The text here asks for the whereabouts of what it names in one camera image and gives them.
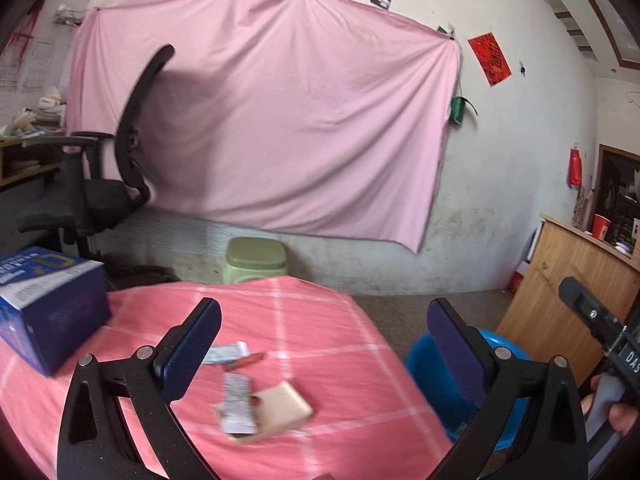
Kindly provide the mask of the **red hanging lantern ornament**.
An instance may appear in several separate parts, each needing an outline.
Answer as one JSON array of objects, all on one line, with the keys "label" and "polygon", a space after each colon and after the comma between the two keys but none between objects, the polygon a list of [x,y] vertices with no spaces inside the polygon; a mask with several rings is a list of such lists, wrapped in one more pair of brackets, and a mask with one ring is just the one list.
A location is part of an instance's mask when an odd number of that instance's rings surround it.
[{"label": "red hanging lantern ornament", "polygon": [[570,188],[582,187],[582,155],[578,145],[575,144],[570,149],[570,160],[568,161],[567,185]]}]

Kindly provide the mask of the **blue cardboard box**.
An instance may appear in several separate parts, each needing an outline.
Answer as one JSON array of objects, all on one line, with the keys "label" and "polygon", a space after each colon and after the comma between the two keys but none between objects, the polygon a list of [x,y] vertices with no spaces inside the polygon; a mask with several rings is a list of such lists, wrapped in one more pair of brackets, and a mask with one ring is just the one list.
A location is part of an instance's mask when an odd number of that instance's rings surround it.
[{"label": "blue cardboard box", "polygon": [[103,264],[31,247],[1,260],[1,338],[54,375],[111,318]]}]

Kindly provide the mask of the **white wrapper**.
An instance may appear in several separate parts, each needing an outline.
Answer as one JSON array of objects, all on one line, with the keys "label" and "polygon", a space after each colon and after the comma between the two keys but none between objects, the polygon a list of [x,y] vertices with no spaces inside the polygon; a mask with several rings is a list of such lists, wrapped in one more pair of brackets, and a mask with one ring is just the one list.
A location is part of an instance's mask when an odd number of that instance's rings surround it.
[{"label": "white wrapper", "polygon": [[233,344],[215,344],[204,356],[203,363],[210,365],[228,364],[250,355],[245,341],[235,341]]}]

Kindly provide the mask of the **blue plastic trash bin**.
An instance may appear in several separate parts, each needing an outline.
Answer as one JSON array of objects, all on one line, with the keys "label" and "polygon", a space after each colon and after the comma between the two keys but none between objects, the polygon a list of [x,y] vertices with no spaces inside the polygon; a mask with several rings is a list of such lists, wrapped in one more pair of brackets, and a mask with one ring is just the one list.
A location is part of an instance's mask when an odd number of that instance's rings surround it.
[{"label": "blue plastic trash bin", "polygon": [[[506,347],[518,359],[530,360],[520,347],[506,338],[482,328],[479,328],[478,331],[491,345],[491,348]],[[448,370],[431,334],[421,336],[412,345],[405,359],[405,367],[427,402],[431,404],[449,439],[456,442],[475,415],[477,408],[462,396],[454,381],[454,376]],[[516,400],[501,437],[495,446],[495,451],[506,450],[513,444],[527,403],[527,399]]]}]

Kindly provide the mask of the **red cup on cabinet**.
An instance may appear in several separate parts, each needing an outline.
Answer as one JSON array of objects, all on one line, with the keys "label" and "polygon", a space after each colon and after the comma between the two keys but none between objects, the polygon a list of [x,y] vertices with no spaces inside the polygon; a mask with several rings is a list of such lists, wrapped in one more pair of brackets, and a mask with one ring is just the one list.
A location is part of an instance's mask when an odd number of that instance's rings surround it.
[{"label": "red cup on cabinet", "polygon": [[608,218],[602,216],[602,214],[595,214],[592,222],[592,236],[597,240],[604,240],[610,225],[611,221]]}]

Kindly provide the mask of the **wooden desk shelf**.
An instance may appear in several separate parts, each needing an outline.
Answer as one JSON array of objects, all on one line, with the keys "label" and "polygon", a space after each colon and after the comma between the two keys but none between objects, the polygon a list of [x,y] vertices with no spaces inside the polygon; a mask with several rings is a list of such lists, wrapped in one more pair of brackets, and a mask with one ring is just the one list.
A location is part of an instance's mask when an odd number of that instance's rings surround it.
[{"label": "wooden desk shelf", "polygon": [[36,146],[23,148],[20,138],[1,140],[0,169],[1,187],[21,183],[33,177],[39,177],[60,166],[61,155],[57,148]]}]

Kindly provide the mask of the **silver snack wrapper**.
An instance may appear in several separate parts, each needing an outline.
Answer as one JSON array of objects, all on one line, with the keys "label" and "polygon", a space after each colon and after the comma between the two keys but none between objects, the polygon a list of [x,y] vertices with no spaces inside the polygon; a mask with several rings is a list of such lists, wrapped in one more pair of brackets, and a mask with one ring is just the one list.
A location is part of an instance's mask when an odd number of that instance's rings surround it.
[{"label": "silver snack wrapper", "polygon": [[252,436],[258,433],[253,404],[252,380],[243,374],[224,372],[221,428],[230,436]]}]

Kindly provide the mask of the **black office chair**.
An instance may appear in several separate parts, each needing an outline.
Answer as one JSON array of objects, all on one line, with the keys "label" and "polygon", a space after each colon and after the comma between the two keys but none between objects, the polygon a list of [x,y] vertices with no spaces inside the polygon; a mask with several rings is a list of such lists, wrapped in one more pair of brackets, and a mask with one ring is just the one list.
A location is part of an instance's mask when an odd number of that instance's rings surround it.
[{"label": "black office chair", "polygon": [[150,200],[150,188],[134,159],[136,120],[156,77],[174,55],[171,44],[155,52],[130,93],[115,133],[74,131],[22,142],[25,150],[58,150],[62,180],[18,215],[21,233],[61,230],[64,243],[76,246],[82,258],[99,258],[94,237],[115,229]]}]

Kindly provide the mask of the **red diamond paper poster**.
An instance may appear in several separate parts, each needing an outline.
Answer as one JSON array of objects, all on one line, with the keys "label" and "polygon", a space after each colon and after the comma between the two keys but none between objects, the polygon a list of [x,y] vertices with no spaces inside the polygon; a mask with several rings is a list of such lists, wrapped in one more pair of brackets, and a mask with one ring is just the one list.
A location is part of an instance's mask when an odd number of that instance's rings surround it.
[{"label": "red diamond paper poster", "polygon": [[491,87],[512,75],[506,57],[492,32],[471,38],[468,43]]}]

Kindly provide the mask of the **pink hanging bed sheet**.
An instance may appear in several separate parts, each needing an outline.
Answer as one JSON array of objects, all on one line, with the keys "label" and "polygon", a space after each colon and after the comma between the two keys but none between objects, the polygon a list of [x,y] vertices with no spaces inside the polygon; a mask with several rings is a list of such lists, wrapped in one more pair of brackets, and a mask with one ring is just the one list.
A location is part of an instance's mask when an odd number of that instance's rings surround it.
[{"label": "pink hanging bed sheet", "polygon": [[167,45],[134,153],[153,208],[420,248],[454,40],[352,0],[127,0],[90,10],[78,30],[70,128],[116,126]]}]

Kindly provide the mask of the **pink checked table cloth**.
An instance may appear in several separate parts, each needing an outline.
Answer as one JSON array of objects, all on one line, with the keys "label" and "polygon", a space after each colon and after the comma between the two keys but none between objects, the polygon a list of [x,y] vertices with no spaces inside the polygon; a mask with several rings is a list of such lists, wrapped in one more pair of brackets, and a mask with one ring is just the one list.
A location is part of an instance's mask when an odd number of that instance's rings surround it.
[{"label": "pink checked table cloth", "polygon": [[221,306],[218,344],[242,341],[258,354],[246,369],[254,388],[288,382],[312,411],[302,428],[234,443],[214,410],[222,371],[202,366],[172,410],[222,478],[424,479],[450,450],[431,405],[355,300],[298,278],[112,292],[111,319],[81,352],[101,361],[126,358],[157,344],[205,297]]}]

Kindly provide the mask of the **green plastic stool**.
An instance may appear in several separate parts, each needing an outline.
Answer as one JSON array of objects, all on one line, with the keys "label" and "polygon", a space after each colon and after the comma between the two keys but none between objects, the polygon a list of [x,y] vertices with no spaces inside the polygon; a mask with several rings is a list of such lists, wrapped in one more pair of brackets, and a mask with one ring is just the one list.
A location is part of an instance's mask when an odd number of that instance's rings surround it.
[{"label": "green plastic stool", "polygon": [[224,255],[222,282],[239,284],[288,275],[288,255],[277,240],[235,237]]}]

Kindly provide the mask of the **stack of books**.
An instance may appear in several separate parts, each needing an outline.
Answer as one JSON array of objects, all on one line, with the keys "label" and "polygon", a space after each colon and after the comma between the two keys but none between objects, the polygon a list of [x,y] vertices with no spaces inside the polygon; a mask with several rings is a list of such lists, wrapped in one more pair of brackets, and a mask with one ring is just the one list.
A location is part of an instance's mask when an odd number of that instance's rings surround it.
[{"label": "stack of books", "polygon": [[62,134],[66,112],[67,102],[60,90],[49,87],[34,107],[23,107],[14,114],[1,112],[1,139]]}]

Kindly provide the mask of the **green wall basket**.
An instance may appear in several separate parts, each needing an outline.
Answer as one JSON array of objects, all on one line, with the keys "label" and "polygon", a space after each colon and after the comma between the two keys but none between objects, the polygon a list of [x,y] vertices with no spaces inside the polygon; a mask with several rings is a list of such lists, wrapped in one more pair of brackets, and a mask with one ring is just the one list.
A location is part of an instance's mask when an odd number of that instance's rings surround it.
[{"label": "green wall basket", "polygon": [[478,115],[476,107],[464,96],[454,96],[450,103],[449,122],[451,125],[461,126],[465,118],[466,109],[470,108],[475,115]]}]

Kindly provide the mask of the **red hanging tassel ornament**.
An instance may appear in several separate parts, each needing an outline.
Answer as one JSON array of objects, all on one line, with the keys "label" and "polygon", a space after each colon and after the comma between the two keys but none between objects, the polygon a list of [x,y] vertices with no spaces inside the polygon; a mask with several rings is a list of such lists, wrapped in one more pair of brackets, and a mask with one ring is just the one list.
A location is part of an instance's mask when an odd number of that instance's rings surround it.
[{"label": "red hanging tassel ornament", "polygon": [[8,45],[4,49],[17,48],[17,66],[21,66],[26,50],[34,38],[35,27],[46,0],[35,0],[26,14],[18,21],[16,29],[12,32]]}]

